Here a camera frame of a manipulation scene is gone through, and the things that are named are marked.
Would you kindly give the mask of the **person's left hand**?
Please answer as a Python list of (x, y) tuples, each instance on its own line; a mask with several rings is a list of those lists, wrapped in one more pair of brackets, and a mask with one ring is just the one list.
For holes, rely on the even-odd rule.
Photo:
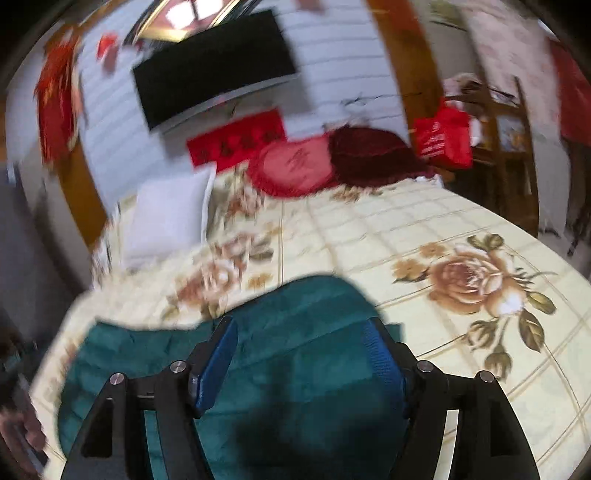
[(1, 436), (15, 460), (28, 470), (31, 470), (32, 466), (24, 444), (37, 452), (41, 452), (46, 444), (46, 436), (32, 405), (26, 406), (23, 410), (3, 407)]

